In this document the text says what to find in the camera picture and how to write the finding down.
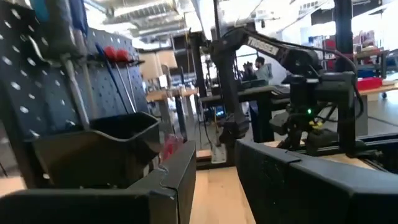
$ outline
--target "blue object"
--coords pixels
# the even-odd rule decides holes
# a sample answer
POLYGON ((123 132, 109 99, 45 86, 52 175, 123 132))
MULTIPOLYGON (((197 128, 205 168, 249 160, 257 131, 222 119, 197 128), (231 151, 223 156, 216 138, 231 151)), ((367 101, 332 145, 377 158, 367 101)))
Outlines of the blue object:
POLYGON ((47 22, 49 20, 50 16, 47 6, 45 5, 45 0, 30 0, 30 5, 40 22, 47 22))
POLYGON ((72 23, 75 29, 87 37, 88 24, 85 3, 83 0, 69 0, 70 13, 72 15, 72 23))
POLYGON ((372 78, 375 76, 376 74, 373 70, 358 70, 358 78, 372 78))

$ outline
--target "black robotic arm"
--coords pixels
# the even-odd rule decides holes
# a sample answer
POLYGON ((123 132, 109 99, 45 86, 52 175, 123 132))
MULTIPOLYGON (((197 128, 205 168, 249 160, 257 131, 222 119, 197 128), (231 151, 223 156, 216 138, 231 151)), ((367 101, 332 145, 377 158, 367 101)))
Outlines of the black robotic arm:
POLYGON ((317 54, 305 47, 292 46, 277 39, 258 34, 256 31, 244 27, 234 28, 227 32, 220 40, 210 44, 210 56, 218 69, 221 93, 224 99, 228 119, 224 123, 224 130, 220 136, 220 142, 233 147, 236 139, 244 137, 248 130, 248 120, 243 115, 239 104, 236 80, 234 79, 233 63, 235 51, 242 45, 250 46, 259 52, 274 58, 286 70, 292 73, 284 82, 290 84, 290 110, 287 120, 282 120, 280 134, 287 134, 294 126, 296 138, 290 140, 289 146, 298 148, 302 131, 311 131, 308 125, 320 111, 319 101, 332 102, 339 108, 339 118, 344 119, 344 125, 339 125, 342 148, 353 147, 355 139, 347 130, 353 129, 353 106, 354 88, 356 77, 353 72, 334 73, 334 75, 323 75, 317 54))
POLYGON ((244 27, 227 32, 220 40, 211 43, 210 54, 216 64, 225 57, 234 55, 242 45, 250 46, 280 63, 292 74, 301 74, 307 78, 317 78, 313 71, 321 68, 314 51, 299 49, 280 44, 280 41, 244 27))

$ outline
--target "black pegboard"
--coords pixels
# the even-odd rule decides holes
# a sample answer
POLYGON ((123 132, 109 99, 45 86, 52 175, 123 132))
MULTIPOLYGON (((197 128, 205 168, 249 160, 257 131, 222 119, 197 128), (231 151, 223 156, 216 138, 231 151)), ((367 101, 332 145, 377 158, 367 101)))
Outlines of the black pegboard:
MULTIPOLYGON (((63 132, 67 123, 79 124, 76 109, 68 91, 68 80, 63 68, 53 68, 41 62, 36 56, 28 36, 37 41, 45 40, 45 35, 38 34, 39 22, 30 9, 0 1, 0 80, 5 91, 1 98, 10 101, 15 113, 18 127, 25 138, 35 135, 48 135, 63 132)), ((137 52, 131 40, 102 30, 90 29, 88 32, 88 49, 96 53, 95 43, 105 47, 112 45, 115 49, 124 48, 131 55, 137 52)), ((93 119, 88 101, 88 89, 79 65, 75 65, 76 79, 83 95, 89 118, 93 119)), ((116 87, 107 71, 101 64, 89 65, 92 91, 98 109, 98 117, 104 118, 126 114, 116 87)), ((127 89, 126 67, 120 68, 127 89)), ((139 67, 129 68, 137 111, 147 111, 145 93, 142 87, 139 67)), ((113 69, 123 101, 129 112, 131 107, 116 69, 113 69)))

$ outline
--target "plastic bin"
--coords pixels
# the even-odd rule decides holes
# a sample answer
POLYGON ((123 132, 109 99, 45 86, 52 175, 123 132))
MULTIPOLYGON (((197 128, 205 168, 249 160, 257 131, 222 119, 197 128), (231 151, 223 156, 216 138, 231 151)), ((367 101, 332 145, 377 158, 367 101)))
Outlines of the plastic bin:
POLYGON ((91 128, 32 142, 51 186, 123 189, 163 149, 159 121, 146 113, 98 119, 91 128))

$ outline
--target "metal bar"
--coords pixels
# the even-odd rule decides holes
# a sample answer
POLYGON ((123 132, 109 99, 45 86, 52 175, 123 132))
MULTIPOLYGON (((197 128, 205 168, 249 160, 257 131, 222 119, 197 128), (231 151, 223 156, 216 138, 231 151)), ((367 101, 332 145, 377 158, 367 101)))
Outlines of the metal bar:
POLYGON ((185 117, 182 109, 181 96, 176 95, 175 98, 175 109, 177 110, 178 125, 180 126, 180 133, 184 139, 187 141, 187 127, 185 126, 185 117))
MULTIPOLYGON (((353 54, 353 33, 351 31, 351 20, 353 18, 353 4, 351 1, 335 1, 335 21, 336 21, 336 49, 343 54, 353 54)), ((343 58, 336 60, 336 72, 352 71, 351 65, 343 58)), ((349 101, 342 103, 338 107, 338 119, 350 120, 350 122, 339 123, 338 132, 340 147, 349 157, 355 155, 355 108, 349 101)))
POLYGON ((64 60, 64 64, 65 64, 65 69, 67 71, 67 74, 69 76, 69 87, 72 91, 72 97, 73 97, 74 103, 76 104, 81 124, 83 125, 85 130, 89 130, 90 129, 90 121, 87 116, 85 104, 83 102, 83 97, 81 96, 79 85, 76 81, 75 69, 73 68, 73 63, 70 59, 66 59, 66 60, 64 60))
POLYGON ((133 111, 133 113, 135 113, 135 112, 136 112, 136 108, 135 108, 134 105, 132 104, 129 91, 127 90, 126 84, 124 83, 124 80, 123 80, 122 74, 120 73, 120 69, 119 69, 118 64, 116 64, 116 69, 118 70, 119 78, 120 78, 120 80, 122 81, 122 85, 123 85, 124 91, 125 91, 126 94, 127 94, 127 98, 129 99, 129 102, 130 102, 132 111, 133 111))
POLYGON ((205 77, 203 76, 203 69, 200 60, 200 36, 199 34, 192 34, 190 36, 192 61, 197 75, 197 87, 199 88, 200 97, 206 97, 205 77))
POLYGON ((213 0, 213 6, 214 6, 214 20, 215 20, 215 34, 216 34, 216 40, 220 39, 221 37, 221 30, 220 30, 220 19, 218 15, 218 0, 213 0))
POLYGON ((131 83, 131 76, 130 76, 130 71, 129 71, 129 66, 126 65, 126 70, 127 70, 127 79, 129 80, 130 83, 130 90, 131 90, 131 97, 132 97, 132 102, 134 103, 133 107, 133 112, 137 112, 137 103, 136 103, 136 97, 134 96, 134 90, 132 89, 132 83, 131 83))

